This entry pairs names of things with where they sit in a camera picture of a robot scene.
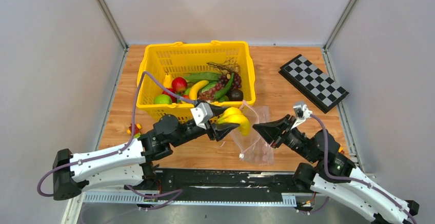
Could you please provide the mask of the yellow banana bunch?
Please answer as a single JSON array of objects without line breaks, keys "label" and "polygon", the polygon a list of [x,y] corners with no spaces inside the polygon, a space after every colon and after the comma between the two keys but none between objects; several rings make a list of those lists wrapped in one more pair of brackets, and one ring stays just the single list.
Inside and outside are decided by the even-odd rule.
[{"label": "yellow banana bunch", "polygon": [[226,109],[223,114],[216,120],[217,124],[239,124],[239,130],[243,136],[248,136],[250,132],[250,122],[242,111],[235,107]]}]

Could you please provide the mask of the clear zip top bag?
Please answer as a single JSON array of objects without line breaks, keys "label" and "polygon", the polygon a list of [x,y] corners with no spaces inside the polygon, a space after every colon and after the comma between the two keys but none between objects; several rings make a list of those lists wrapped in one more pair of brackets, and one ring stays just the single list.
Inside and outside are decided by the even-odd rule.
[{"label": "clear zip top bag", "polygon": [[[243,101],[240,110],[251,125],[270,121],[268,106],[250,106]],[[241,161],[255,166],[270,166],[275,163],[273,148],[252,127],[246,136],[242,135],[240,130],[232,131],[230,136],[240,149],[239,159]]]}]

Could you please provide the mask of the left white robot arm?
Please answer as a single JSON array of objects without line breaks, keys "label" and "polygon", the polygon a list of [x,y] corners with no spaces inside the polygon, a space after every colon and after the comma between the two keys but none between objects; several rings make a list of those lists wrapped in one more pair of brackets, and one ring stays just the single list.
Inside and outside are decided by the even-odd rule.
[{"label": "left white robot arm", "polygon": [[234,129],[249,125],[238,108],[197,103],[193,118],[181,122],[165,114],[151,130],[126,143],[87,153],[59,150],[53,162],[54,200],[66,200],[93,188],[113,185],[140,185],[153,189],[157,176],[153,162],[173,153],[173,148],[203,135],[220,141]]}]

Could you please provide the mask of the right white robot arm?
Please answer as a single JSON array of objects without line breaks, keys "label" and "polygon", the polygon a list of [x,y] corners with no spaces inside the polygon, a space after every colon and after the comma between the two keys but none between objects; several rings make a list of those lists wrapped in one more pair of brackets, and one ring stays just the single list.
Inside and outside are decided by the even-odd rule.
[{"label": "right white robot arm", "polygon": [[415,215],[420,206],[416,201],[395,197],[371,180],[339,151],[340,145],[323,122],[313,114],[310,117],[321,125],[312,138],[297,129],[299,120],[291,115],[253,125],[272,148],[285,145],[306,160],[293,174],[296,190],[321,193],[358,212],[370,223],[417,222]]}]

